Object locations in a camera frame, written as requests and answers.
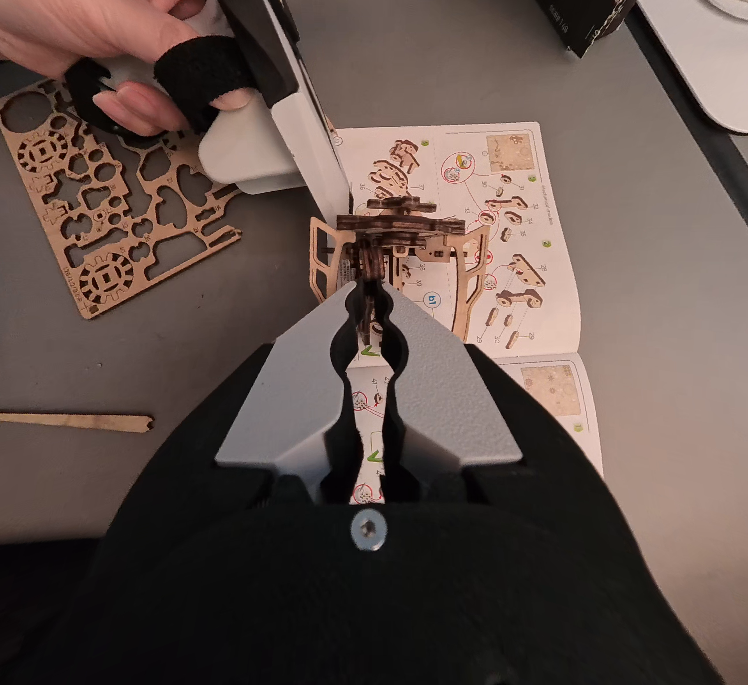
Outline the thin wooden stick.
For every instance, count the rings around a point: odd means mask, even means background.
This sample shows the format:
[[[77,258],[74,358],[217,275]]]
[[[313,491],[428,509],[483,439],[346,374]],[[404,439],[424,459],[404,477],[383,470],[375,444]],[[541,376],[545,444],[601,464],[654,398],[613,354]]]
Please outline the thin wooden stick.
[[[145,433],[153,418],[148,415],[65,414],[1,412],[2,423]]]

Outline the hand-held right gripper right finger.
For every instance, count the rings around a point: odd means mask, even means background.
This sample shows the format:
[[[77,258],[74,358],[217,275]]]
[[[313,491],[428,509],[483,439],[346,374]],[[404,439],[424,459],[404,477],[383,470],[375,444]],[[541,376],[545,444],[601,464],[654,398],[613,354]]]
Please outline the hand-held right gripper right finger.
[[[522,453],[463,342],[388,283],[377,298],[381,353],[393,375],[382,430],[385,467],[461,470]]]

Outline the laser-cut wooden parts sheet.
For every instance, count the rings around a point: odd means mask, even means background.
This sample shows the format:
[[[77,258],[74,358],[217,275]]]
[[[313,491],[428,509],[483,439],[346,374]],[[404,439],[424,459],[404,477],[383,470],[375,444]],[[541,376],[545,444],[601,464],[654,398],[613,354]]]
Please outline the laser-cut wooden parts sheet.
[[[44,80],[2,99],[2,134],[83,318],[241,238],[224,219],[238,187],[206,177],[191,132],[124,144]]]

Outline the white stand base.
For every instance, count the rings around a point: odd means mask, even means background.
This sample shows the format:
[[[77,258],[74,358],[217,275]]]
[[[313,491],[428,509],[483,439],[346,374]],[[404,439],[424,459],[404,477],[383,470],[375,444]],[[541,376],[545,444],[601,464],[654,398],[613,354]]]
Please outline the white stand base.
[[[639,0],[706,115],[747,133],[747,0]]]

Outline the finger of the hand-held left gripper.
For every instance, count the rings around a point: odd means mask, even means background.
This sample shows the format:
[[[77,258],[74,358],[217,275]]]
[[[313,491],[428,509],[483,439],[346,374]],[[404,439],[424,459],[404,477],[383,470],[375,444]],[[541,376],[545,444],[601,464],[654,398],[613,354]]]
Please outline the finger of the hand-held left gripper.
[[[270,112],[323,216],[336,218],[348,213],[349,181],[314,95],[292,93],[274,104]]]

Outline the wooden mechanical model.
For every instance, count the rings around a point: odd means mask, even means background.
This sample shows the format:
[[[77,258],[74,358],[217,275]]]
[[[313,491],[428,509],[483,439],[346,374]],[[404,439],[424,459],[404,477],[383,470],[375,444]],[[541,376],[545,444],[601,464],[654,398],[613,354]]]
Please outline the wooden mechanical model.
[[[457,218],[436,218],[433,203],[418,197],[373,198],[374,215],[338,215],[336,228],[310,220],[310,287],[318,302],[342,285],[342,260],[353,280],[386,280],[402,290],[405,261],[450,263],[455,260],[456,291],[452,332],[468,341],[473,306],[483,292],[489,250],[489,229],[465,231]]]

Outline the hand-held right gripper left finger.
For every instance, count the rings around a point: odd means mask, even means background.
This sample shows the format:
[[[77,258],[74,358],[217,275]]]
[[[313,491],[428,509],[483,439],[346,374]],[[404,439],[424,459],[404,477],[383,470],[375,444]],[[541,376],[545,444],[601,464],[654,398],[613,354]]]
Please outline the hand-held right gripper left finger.
[[[346,369],[363,290],[351,281],[277,338],[216,454],[226,466],[296,475],[314,499],[349,501],[363,447]]]

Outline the illustrated instruction booklet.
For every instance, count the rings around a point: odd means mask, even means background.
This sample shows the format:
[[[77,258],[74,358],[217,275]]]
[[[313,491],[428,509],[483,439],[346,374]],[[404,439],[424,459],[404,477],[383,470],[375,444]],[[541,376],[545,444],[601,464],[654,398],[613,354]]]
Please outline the illustrated instruction booklet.
[[[593,394],[579,354],[577,285],[537,122],[341,129],[334,144],[353,215],[390,197],[464,222],[434,248],[384,249],[385,279],[474,344],[546,408],[603,474]]]

